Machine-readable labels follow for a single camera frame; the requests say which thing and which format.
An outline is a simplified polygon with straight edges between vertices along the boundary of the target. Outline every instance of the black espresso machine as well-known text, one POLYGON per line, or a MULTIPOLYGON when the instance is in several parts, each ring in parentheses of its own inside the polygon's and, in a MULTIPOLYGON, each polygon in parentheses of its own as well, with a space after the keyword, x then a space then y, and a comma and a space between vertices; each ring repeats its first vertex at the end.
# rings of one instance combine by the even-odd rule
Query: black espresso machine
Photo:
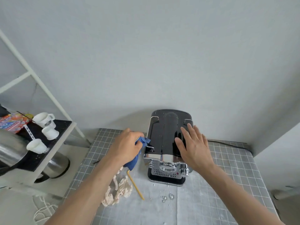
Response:
POLYGON ((150 181, 182 186, 192 172, 174 141, 179 137, 186 146, 180 127, 188 131, 188 123, 193 126, 191 115, 184 111, 162 109, 152 113, 147 134, 151 141, 144 153, 144 162, 149 163, 150 181))

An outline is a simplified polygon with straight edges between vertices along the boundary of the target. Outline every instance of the gray grid mat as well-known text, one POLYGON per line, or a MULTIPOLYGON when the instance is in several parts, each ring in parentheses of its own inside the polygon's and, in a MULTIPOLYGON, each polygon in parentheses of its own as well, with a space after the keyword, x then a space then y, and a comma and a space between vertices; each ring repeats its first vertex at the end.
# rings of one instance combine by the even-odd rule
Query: gray grid mat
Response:
MULTIPOLYGON (((65 197, 74 192, 80 183, 92 172, 93 163, 107 152, 115 137, 121 130, 100 128, 74 180, 71 182, 65 197)), ((230 144, 247 147, 245 144, 230 144)), ((209 143, 215 164, 220 166, 231 179, 236 181, 249 194, 276 213, 258 168, 249 151, 233 148, 219 143, 209 143)), ((92 225, 111 224, 217 224, 234 225, 236 221, 227 210, 219 196, 210 185, 195 171, 186 178, 182 187, 153 184, 147 178, 148 167, 140 156, 130 175, 142 192, 142 201, 133 188, 131 196, 120 199, 119 204, 97 210, 92 225), (161 196, 174 194, 174 200, 167 199, 162 203, 161 196)), ((126 175, 124 169, 118 175, 118 181, 126 175)))

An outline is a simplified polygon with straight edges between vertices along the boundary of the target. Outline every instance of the white cup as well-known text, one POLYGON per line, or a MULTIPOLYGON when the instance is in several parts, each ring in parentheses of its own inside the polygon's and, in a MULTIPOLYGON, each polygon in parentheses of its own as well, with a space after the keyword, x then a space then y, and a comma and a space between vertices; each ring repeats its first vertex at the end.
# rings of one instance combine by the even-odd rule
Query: white cup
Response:
POLYGON ((48 140, 54 140, 59 135, 59 132, 53 129, 51 126, 43 128, 42 133, 47 137, 48 140))
POLYGON ((26 146, 28 151, 41 154, 47 150, 47 146, 42 142, 41 139, 34 139, 26 146))
POLYGON ((42 128, 45 128, 47 126, 50 126, 51 128, 55 128, 56 125, 53 122, 55 120, 55 117, 53 114, 48 114, 47 112, 39 113, 38 115, 34 116, 32 121, 42 128))

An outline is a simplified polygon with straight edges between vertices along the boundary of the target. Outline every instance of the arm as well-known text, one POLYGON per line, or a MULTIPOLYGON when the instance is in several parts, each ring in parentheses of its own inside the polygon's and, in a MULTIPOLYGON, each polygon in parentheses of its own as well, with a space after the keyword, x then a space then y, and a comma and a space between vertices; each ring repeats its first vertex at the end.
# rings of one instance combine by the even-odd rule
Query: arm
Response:
POLYGON ((133 160, 143 144, 135 141, 141 132, 124 130, 111 145, 92 174, 68 197, 46 225, 90 225, 113 176, 125 163, 133 160))
POLYGON ((226 173, 214 164, 208 141, 199 129, 188 124, 189 132, 181 127, 186 148, 181 139, 175 138, 183 160, 196 170, 219 195, 232 216, 240 225, 283 225, 278 217, 269 212, 253 196, 249 195, 226 173))

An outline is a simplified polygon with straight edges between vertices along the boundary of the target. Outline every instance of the blue cloth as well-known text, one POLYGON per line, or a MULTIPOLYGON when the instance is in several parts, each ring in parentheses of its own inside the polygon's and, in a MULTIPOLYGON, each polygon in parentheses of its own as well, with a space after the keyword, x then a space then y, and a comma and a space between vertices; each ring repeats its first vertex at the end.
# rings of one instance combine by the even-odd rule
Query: blue cloth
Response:
MULTIPOLYGON (((140 137, 137 139, 137 141, 135 142, 135 144, 137 144, 138 141, 140 141, 140 142, 143 143, 143 147, 146 147, 147 144, 150 142, 150 139, 148 139, 147 137, 141 137, 141 136, 140 136, 140 137)), ((139 154, 141 154, 141 150, 140 150, 139 153, 136 155, 136 157, 134 157, 134 159, 133 159, 132 161, 126 163, 126 164, 124 165, 124 167, 128 167, 129 170, 133 170, 133 168, 134 168, 134 166, 136 165, 137 160, 138 160, 138 158, 139 158, 139 154)))

